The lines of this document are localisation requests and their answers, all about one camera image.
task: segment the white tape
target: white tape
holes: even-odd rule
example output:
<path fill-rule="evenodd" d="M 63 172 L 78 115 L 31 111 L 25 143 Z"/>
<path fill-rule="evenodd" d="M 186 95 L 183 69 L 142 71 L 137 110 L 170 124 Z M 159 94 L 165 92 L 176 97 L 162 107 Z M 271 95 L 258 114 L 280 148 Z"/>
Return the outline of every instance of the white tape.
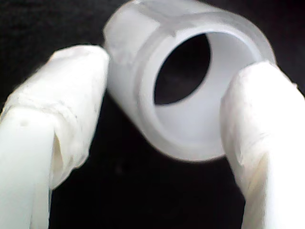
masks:
<path fill-rule="evenodd" d="M 57 51 L 8 97 L 0 117 L 0 228 L 48 227 L 49 188 L 88 156 L 108 61 L 99 46 Z"/>
<path fill-rule="evenodd" d="M 305 100 L 278 67 L 253 64 L 223 97 L 221 134 L 245 196 L 243 229 L 305 228 Z"/>

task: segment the plastic cylinder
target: plastic cylinder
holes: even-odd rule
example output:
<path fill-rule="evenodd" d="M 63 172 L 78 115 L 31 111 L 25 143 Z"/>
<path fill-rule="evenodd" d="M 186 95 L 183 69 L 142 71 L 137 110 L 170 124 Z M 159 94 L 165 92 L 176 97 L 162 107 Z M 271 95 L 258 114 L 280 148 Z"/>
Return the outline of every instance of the plastic cylinder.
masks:
<path fill-rule="evenodd" d="M 186 98 L 156 105 L 154 89 L 167 57 L 182 43 L 206 34 L 211 62 L 203 82 Z M 104 28 L 111 56 L 108 90 L 145 138 L 162 153 L 205 161 L 224 155 L 220 100 L 242 68 L 268 60 L 273 50 L 247 19 L 193 0 L 134 0 Z"/>

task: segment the black background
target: black background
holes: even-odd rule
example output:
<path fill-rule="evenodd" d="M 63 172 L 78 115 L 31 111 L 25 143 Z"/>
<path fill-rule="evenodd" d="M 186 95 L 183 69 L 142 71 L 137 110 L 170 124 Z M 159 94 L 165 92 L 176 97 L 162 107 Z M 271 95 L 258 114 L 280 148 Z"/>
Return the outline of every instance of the black background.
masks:
<path fill-rule="evenodd" d="M 125 0 L 0 2 L 0 101 L 57 49 L 102 44 Z M 289 0 L 209 0 L 256 24 L 281 69 L 305 92 L 305 6 Z M 86 164 L 54 191 L 51 229 L 238 229 L 244 199 L 225 158 L 187 164 L 155 151 L 105 95 Z"/>

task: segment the pvc pipe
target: pvc pipe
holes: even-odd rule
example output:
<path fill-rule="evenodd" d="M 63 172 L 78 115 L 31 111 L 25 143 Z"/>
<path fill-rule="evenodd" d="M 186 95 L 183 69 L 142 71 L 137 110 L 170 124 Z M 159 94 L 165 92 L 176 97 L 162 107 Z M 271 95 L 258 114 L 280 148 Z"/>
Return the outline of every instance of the pvc pipe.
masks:
<path fill-rule="evenodd" d="M 225 93 L 221 135 L 245 197 L 243 229 L 305 228 L 305 99 L 269 62 L 240 71 Z"/>
<path fill-rule="evenodd" d="M 200 34 L 206 34 L 211 47 L 204 81 L 179 102 L 155 105 L 155 82 L 164 61 Z M 219 106 L 230 80 L 252 63 L 275 63 L 267 38 L 251 22 L 193 0 L 130 1 L 107 22 L 104 37 L 112 57 L 110 94 L 148 142 L 182 160 L 224 155 Z"/>
<path fill-rule="evenodd" d="M 1 121 L 0 228 L 48 225 L 53 142 L 54 127 L 43 112 L 14 107 Z"/>
<path fill-rule="evenodd" d="M 0 228 L 48 228 L 49 189 L 88 157 L 108 61 L 99 46 L 57 51 L 8 97 L 0 117 Z"/>

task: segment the cylinder opening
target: cylinder opening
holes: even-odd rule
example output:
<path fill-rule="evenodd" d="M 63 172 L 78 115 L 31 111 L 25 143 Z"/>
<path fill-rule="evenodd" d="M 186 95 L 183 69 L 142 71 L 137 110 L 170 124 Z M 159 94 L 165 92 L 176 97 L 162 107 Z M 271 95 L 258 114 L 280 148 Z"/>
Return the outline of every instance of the cylinder opening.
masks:
<path fill-rule="evenodd" d="M 210 57 L 210 45 L 205 34 L 180 44 L 159 71 L 154 89 L 154 103 L 175 103 L 193 93 L 204 80 Z"/>
<path fill-rule="evenodd" d="M 165 134 L 185 144 L 219 142 L 221 98 L 232 77 L 257 58 L 257 50 L 225 32 L 178 45 L 163 63 L 153 95 Z"/>

